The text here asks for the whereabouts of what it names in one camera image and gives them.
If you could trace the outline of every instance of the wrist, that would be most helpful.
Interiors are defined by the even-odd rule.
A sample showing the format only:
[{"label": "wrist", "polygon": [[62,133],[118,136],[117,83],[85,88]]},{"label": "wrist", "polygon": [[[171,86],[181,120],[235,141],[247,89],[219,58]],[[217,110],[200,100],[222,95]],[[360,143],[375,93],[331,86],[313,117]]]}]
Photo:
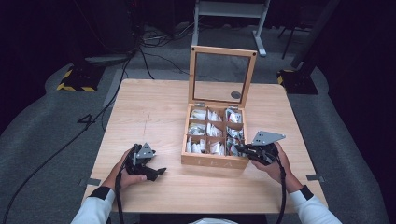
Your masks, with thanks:
[{"label": "wrist", "polygon": [[286,190],[293,193],[303,188],[303,184],[297,179],[293,173],[286,174]]}]

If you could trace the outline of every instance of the metal stand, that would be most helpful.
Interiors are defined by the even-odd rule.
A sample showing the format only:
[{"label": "metal stand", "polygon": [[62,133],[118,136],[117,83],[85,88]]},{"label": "metal stand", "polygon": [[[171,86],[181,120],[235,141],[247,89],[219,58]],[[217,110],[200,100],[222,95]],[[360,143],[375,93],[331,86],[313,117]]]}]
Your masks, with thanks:
[{"label": "metal stand", "polygon": [[228,2],[207,2],[196,0],[194,13],[194,33],[192,35],[192,45],[198,45],[198,20],[200,15],[206,16],[224,16],[224,17],[245,17],[245,18],[260,18],[259,27],[257,31],[253,31],[253,37],[256,42],[260,56],[267,55],[262,44],[262,26],[264,24],[265,16],[267,15],[267,8],[270,0],[266,0],[264,4],[249,4],[249,3],[228,3]]}]

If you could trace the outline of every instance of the small parts in compartments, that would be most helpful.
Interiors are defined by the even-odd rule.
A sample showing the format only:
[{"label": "small parts in compartments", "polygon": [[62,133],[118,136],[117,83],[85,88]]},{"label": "small parts in compartments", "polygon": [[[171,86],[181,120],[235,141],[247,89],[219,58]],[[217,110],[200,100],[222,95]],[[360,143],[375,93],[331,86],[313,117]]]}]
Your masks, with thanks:
[{"label": "small parts in compartments", "polygon": [[222,130],[218,129],[215,125],[207,123],[206,125],[207,136],[222,137]]},{"label": "small parts in compartments", "polygon": [[222,144],[220,141],[210,143],[210,153],[224,156],[224,144]]},{"label": "small parts in compartments", "polygon": [[230,127],[227,127],[227,134],[231,138],[244,139],[244,129],[241,129],[238,131],[238,130],[232,129]]},{"label": "small parts in compartments", "polygon": [[212,111],[212,110],[209,109],[207,111],[207,119],[209,119],[210,121],[220,121],[220,122],[222,122],[220,113],[218,111],[215,111],[215,110]]},{"label": "small parts in compartments", "polygon": [[205,153],[205,140],[200,139],[199,141],[191,141],[191,137],[189,137],[189,140],[187,141],[186,151],[201,154]]},{"label": "small parts in compartments", "polygon": [[191,123],[189,125],[189,134],[192,135],[204,135],[205,125],[201,123]]},{"label": "small parts in compartments", "polygon": [[206,110],[194,109],[191,111],[190,119],[206,120]]},{"label": "small parts in compartments", "polygon": [[235,145],[240,145],[239,139],[227,138],[227,155],[229,155],[229,156],[243,156],[240,152],[238,152]]},{"label": "small parts in compartments", "polygon": [[231,123],[242,123],[242,115],[231,109],[225,110],[225,117]]}]

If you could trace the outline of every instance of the person's right hand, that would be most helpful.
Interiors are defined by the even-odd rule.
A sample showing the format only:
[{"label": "person's right hand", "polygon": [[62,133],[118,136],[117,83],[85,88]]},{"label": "person's right hand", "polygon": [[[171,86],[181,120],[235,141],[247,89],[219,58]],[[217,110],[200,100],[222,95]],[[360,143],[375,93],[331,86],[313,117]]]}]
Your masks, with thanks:
[{"label": "person's right hand", "polygon": [[[282,166],[285,168],[286,189],[287,189],[288,193],[292,193],[294,191],[300,190],[303,187],[303,185],[291,172],[288,156],[283,151],[282,147],[280,146],[280,144],[278,142],[275,142],[274,144],[275,144],[277,151],[279,153],[278,155],[280,158],[280,162],[282,163]],[[263,165],[263,164],[259,163],[258,161],[251,161],[251,163],[254,166],[256,166],[257,169],[266,172],[276,182],[278,182],[279,184],[281,183],[280,168],[279,168],[279,164],[277,162],[274,162],[270,165]]]}]

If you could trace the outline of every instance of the wooden frame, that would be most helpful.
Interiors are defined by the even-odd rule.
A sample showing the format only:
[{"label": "wooden frame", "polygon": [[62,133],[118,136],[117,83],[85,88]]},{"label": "wooden frame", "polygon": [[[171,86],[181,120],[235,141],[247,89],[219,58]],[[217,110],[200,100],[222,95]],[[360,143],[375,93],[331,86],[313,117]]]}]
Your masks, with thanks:
[{"label": "wooden frame", "polygon": [[[197,67],[197,54],[205,53],[205,54],[216,54],[216,55],[224,55],[224,56],[239,56],[247,58],[247,70],[244,78],[244,83],[241,92],[241,98],[239,102],[234,101],[225,101],[225,100],[216,100],[216,99],[206,99],[206,98],[198,98],[195,96],[196,86],[199,83],[196,78],[196,67]],[[250,87],[250,81],[254,70],[254,64],[256,62],[257,51],[255,50],[245,50],[245,49],[224,49],[224,48],[212,48],[212,47],[204,47],[204,46],[191,46],[191,64],[190,64],[190,79],[189,79],[189,105],[187,108],[187,116],[186,116],[186,126],[183,137],[183,148],[181,151],[181,163],[189,164],[189,165],[201,165],[201,166],[214,166],[214,167],[222,167],[222,168],[234,168],[234,169],[245,169],[248,165],[248,158],[246,157],[236,157],[230,155],[230,152],[225,150],[225,155],[214,155],[210,153],[209,146],[213,141],[221,142],[224,147],[227,146],[227,140],[230,136],[227,134],[227,128],[235,128],[243,132],[243,142],[247,139],[247,125],[245,122],[245,105],[248,98],[248,90]],[[205,85],[209,90],[216,88],[216,82],[207,83]],[[234,88],[237,84],[231,83],[230,88]],[[218,121],[210,121],[206,120],[195,120],[191,119],[191,111],[193,109],[199,108],[198,104],[204,103],[205,106],[201,107],[206,111],[218,111],[219,114],[225,114],[225,110],[227,108],[232,108],[233,111],[242,115],[242,123],[234,124],[228,122],[223,117],[222,122]],[[193,135],[189,134],[188,129],[189,126],[194,123],[200,123],[207,126],[207,123],[211,125],[217,126],[222,132],[221,137],[212,137],[204,135]],[[199,153],[191,153],[187,151],[187,143],[188,140],[192,141],[205,141],[205,149],[203,154]]]}]

